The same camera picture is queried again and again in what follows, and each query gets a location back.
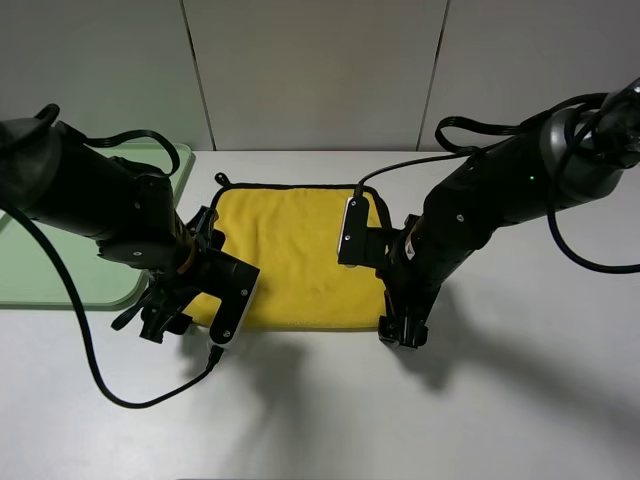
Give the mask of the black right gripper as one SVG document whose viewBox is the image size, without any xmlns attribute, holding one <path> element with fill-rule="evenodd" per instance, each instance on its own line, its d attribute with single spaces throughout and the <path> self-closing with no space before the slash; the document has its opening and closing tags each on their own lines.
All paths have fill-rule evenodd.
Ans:
<svg viewBox="0 0 640 480">
<path fill-rule="evenodd" d="M 417 350 L 428 340 L 426 320 L 450 275 L 446 248 L 434 240 L 422 217 L 409 215 L 385 259 L 376 272 L 385 286 L 386 308 L 386 316 L 379 317 L 378 338 L 388 347 Z"/>
</svg>

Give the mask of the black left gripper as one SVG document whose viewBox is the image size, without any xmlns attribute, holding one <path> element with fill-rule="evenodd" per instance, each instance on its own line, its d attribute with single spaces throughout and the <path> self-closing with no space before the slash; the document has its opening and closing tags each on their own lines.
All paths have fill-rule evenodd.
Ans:
<svg viewBox="0 0 640 480">
<path fill-rule="evenodd" d="M 202 206 L 184 229 L 189 242 L 186 259 L 177 267 L 151 274 L 142 297 L 142 339 L 162 343 L 166 329 L 184 335 L 191 326 L 194 320 L 185 310 L 199 293 L 192 280 L 197 259 L 207 249 L 221 251 L 225 241 L 225 235 L 214 228 L 216 220 L 217 212 Z"/>
</svg>

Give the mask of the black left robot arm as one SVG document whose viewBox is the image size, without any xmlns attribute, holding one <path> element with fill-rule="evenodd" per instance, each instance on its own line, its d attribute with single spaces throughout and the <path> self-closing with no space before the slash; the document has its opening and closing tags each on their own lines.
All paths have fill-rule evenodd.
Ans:
<svg viewBox="0 0 640 480">
<path fill-rule="evenodd" d="M 174 208 L 170 178 L 180 166 L 171 142 L 146 129 L 90 138 L 59 120 L 55 104 L 35 116 L 1 124 L 1 202 L 32 221 L 94 241 L 100 258 L 144 271 L 149 285 L 112 327 L 135 315 L 142 338 L 184 334 L 192 322 L 186 307 L 204 290 L 196 265 L 206 248 L 220 247 L 214 210 L 200 208 L 183 223 Z M 150 138 L 168 154 L 171 168 L 106 157 L 102 148 Z"/>
</svg>

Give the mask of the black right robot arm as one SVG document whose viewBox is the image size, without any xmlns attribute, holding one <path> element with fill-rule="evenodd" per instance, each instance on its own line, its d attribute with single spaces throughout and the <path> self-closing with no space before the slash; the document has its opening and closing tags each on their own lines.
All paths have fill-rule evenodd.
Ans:
<svg viewBox="0 0 640 480">
<path fill-rule="evenodd" d="M 610 195 L 638 163 L 638 82 L 561 107 L 532 130 L 471 154 L 429 192 L 421 215 L 408 216 L 391 242 L 378 273 L 386 309 L 380 341 L 423 346 L 442 284 L 503 227 L 545 217 L 554 242 L 574 263 L 604 274 L 638 272 L 636 264 L 606 265 L 579 255 L 556 218 Z"/>
</svg>

